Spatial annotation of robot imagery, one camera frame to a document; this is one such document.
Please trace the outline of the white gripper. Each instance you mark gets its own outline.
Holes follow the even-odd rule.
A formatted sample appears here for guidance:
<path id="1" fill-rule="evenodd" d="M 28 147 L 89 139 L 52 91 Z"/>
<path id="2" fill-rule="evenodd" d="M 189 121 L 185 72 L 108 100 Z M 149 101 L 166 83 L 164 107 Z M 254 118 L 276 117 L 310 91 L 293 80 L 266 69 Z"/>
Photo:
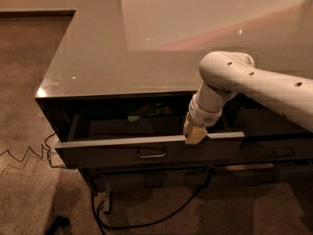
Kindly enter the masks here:
<path id="1" fill-rule="evenodd" d="M 199 144 L 202 141 L 202 139 L 207 135 L 205 127 L 215 125 L 216 122 L 220 119 L 221 115 L 222 115 L 221 109 L 204 110 L 197 103 L 196 96 L 193 96 L 189 104 L 189 113 L 186 114 L 183 125 L 183 134 L 186 137 L 186 143 L 188 145 Z"/>

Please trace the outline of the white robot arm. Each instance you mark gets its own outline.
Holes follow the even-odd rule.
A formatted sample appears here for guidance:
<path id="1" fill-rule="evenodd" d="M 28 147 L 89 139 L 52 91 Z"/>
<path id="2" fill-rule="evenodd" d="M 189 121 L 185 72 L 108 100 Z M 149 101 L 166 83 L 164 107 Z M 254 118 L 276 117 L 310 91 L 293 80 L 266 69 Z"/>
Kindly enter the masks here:
<path id="1" fill-rule="evenodd" d="M 306 130 L 313 131 L 313 80 L 254 66 L 246 53 L 211 52 L 199 68 L 201 85 L 192 97 L 183 134 L 188 145 L 199 144 L 216 124 L 226 103 L 243 94 Z"/>

